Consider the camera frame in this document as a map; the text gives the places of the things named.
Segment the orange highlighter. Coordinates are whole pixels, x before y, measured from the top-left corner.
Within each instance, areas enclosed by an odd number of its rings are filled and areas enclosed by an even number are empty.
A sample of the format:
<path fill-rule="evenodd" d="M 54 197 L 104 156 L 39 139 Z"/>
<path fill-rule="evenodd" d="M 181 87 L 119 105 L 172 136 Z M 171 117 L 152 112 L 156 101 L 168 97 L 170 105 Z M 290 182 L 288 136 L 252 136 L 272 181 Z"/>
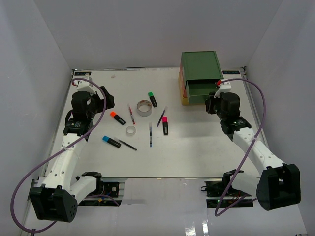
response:
<path fill-rule="evenodd" d="M 110 116 L 115 119 L 118 123 L 120 123 L 121 125 L 125 125 L 126 122 L 117 114 L 115 113 L 114 111 L 112 111 L 110 113 Z"/>

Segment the green drawer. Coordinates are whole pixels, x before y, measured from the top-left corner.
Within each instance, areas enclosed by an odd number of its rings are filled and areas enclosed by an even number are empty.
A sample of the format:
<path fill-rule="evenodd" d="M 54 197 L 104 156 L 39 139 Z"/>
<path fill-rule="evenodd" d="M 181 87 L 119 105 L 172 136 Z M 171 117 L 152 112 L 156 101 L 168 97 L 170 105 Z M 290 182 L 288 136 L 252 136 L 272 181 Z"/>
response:
<path fill-rule="evenodd" d="M 188 81 L 186 93 L 189 105 L 204 104 L 210 93 L 216 93 L 218 87 L 210 81 Z"/>

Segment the blue highlighter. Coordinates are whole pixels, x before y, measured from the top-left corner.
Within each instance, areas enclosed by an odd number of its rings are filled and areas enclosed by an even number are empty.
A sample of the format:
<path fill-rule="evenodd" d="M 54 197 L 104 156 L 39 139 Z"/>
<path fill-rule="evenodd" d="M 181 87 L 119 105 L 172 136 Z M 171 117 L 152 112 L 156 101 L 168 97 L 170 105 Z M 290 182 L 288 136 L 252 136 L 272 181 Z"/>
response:
<path fill-rule="evenodd" d="M 119 142 L 117 142 L 116 140 L 108 137 L 108 136 L 103 136 L 102 140 L 116 148 L 120 148 L 121 147 L 121 144 Z"/>

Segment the pink highlighter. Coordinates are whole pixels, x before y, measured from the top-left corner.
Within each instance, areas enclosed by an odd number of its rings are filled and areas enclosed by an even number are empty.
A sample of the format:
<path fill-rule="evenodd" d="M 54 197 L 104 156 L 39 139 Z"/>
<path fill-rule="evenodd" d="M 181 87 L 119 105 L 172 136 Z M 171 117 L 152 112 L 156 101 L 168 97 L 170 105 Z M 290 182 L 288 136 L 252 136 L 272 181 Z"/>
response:
<path fill-rule="evenodd" d="M 168 118 L 166 116 L 162 117 L 162 127 L 163 127 L 163 134 L 168 135 L 169 130 L 168 130 Z"/>

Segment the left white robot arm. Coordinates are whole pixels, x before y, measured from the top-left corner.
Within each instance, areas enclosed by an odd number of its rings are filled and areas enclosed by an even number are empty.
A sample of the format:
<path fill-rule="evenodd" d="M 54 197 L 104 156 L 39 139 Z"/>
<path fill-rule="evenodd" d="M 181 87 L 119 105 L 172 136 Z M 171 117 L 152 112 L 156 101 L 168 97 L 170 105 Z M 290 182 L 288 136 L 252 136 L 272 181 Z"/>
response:
<path fill-rule="evenodd" d="M 104 99 L 96 91 L 77 91 L 72 95 L 72 109 L 65 118 L 62 153 L 54 158 L 54 164 L 42 185 L 30 191 L 39 220 L 72 222 L 79 203 L 89 194 L 99 196 L 103 193 L 102 175 L 98 172 L 84 172 L 75 183 L 71 183 L 95 115 L 115 106 L 114 97 L 104 86 L 100 89 L 105 94 Z"/>

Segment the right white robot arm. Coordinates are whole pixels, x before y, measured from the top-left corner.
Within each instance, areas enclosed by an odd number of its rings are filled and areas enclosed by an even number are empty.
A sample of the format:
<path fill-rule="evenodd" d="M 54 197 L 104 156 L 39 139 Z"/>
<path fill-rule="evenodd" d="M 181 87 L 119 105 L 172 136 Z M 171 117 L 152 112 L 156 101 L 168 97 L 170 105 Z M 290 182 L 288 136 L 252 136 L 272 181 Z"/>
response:
<path fill-rule="evenodd" d="M 241 168 L 224 173 L 222 196 L 241 191 L 257 199 L 267 211 L 301 201 L 300 171 L 295 164 L 286 164 L 259 140 L 252 126 L 240 115 L 240 98 L 227 92 L 216 96 L 209 93 L 206 111 L 220 118 L 222 131 L 256 167 L 260 177 L 244 173 Z"/>

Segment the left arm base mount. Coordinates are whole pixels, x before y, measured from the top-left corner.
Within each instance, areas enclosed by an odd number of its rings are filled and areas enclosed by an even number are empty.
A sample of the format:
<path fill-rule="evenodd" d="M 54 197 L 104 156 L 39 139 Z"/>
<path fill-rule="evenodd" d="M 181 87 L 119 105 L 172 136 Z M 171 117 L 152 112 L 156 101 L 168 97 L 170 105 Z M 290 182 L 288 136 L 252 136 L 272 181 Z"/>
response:
<path fill-rule="evenodd" d="M 108 197 L 96 197 L 84 199 L 80 206 L 98 206 L 98 207 L 118 207 L 122 203 L 122 195 L 120 194 L 119 182 L 102 182 L 101 195 L 112 197 L 117 203 Z"/>

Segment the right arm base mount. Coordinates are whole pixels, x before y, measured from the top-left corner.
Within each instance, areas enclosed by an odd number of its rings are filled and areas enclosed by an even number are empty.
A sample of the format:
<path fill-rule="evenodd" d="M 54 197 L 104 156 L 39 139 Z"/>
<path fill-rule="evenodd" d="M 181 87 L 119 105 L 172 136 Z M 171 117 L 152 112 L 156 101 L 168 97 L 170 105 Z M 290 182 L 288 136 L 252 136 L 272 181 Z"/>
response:
<path fill-rule="evenodd" d="M 225 186 L 222 183 L 222 181 L 218 180 L 211 180 L 206 181 L 204 185 L 200 188 L 202 192 L 206 194 L 206 204 L 208 209 L 215 209 L 220 201 L 220 197 L 222 193 L 224 192 Z M 236 202 L 241 197 L 245 196 L 246 193 L 230 189 L 226 196 L 224 197 L 224 200 L 221 204 L 221 208 L 226 208 L 230 204 Z M 251 208 L 253 207 L 253 200 L 250 195 L 246 196 L 243 200 L 238 202 L 233 208 Z"/>

